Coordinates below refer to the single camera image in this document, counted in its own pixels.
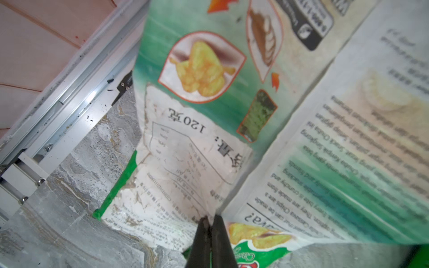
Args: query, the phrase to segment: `green plastic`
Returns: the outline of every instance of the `green plastic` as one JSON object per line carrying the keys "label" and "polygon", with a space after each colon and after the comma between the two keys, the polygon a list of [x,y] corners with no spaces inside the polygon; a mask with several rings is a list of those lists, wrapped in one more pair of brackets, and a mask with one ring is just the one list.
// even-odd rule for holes
{"label": "green plastic", "polygon": [[104,214],[107,207],[110,205],[112,200],[115,198],[115,196],[117,195],[119,190],[127,183],[127,180],[131,177],[134,170],[136,169],[136,167],[137,167],[136,155],[137,155],[137,151],[134,151],[133,155],[131,156],[130,161],[128,162],[127,167],[125,168],[124,172],[122,172],[121,176],[119,177],[119,180],[115,183],[115,186],[112,188],[112,190],[110,190],[109,194],[107,195],[107,197],[104,200],[101,207],[94,211],[94,213],[92,214],[92,217],[101,221],[101,216]]}
{"label": "green plastic", "polygon": [[408,268],[428,268],[429,267],[429,245],[424,245],[414,256]]}
{"label": "green plastic", "polygon": [[290,252],[285,247],[269,251],[254,251],[249,248],[248,243],[249,241],[242,242],[234,248],[234,256],[239,267],[266,268]]}

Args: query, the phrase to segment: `bolt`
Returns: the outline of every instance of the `bolt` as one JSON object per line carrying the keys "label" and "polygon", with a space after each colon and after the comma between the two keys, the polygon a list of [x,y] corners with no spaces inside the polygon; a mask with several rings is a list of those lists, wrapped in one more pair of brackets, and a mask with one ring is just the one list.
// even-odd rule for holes
{"label": "bolt", "polygon": [[45,179],[41,178],[40,180],[37,181],[37,186],[42,185],[42,183],[44,183],[44,182],[45,182]]}
{"label": "bolt", "polygon": [[48,144],[48,145],[45,146],[45,150],[47,152],[49,152],[52,149],[53,146],[54,146],[53,144]]}
{"label": "bolt", "polygon": [[28,196],[23,196],[21,200],[19,200],[19,204],[23,205],[25,201],[27,201]]}

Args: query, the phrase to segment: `potato chip image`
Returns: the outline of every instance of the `potato chip image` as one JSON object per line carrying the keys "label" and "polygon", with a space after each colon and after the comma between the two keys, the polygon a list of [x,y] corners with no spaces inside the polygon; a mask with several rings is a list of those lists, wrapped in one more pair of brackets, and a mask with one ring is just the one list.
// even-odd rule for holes
{"label": "potato chip image", "polygon": [[245,61],[246,56],[222,36],[194,32],[172,47],[158,82],[186,101],[206,103],[228,90]]}
{"label": "potato chip image", "polygon": [[269,235],[266,237],[256,237],[252,239],[252,243],[257,249],[266,249],[288,242],[292,236],[290,235]]}
{"label": "potato chip image", "polygon": [[375,71],[362,81],[362,91],[367,101],[382,111],[397,110],[410,105],[413,100],[410,93]]}
{"label": "potato chip image", "polygon": [[178,62],[170,58],[176,65],[177,75],[186,92],[198,92],[204,97],[216,95],[225,85],[224,72],[235,73],[234,67],[224,67],[213,49],[203,41],[192,45],[189,60]]}
{"label": "potato chip image", "polygon": [[252,239],[269,232],[267,228],[255,227],[241,223],[231,224],[229,231],[231,244],[238,244],[242,239]]}

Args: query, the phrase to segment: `snack bag logo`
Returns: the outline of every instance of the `snack bag logo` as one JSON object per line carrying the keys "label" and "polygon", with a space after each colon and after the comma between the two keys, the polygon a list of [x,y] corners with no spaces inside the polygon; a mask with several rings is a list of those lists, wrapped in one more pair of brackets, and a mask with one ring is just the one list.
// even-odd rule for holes
{"label": "snack bag logo", "polygon": [[251,262],[255,259],[255,254],[247,253],[247,252],[239,253],[240,251],[241,251],[240,247],[236,247],[234,249],[234,256],[236,259],[244,259],[247,262]]}
{"label": "snack bag logo", "polygon": [[259,268],[258,262],[254,262],[252,264],[239,263],[238,265],[239,265],[239,268]]}

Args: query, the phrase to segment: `bread illustration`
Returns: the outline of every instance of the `bread illustration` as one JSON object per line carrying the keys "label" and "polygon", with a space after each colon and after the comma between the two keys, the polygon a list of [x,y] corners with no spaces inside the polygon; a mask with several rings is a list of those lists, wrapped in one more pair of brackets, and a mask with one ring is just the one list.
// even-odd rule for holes
{"label": "bread illustration", "polygon": [[268,15],[255,13],[250,10],[250,18],[252,19],[252,32],[255,37],[256,44],[261,53],[262,60],[267,66],[270,66],[274,59],[276,37],[274,29],[271,25],[271,18]]}

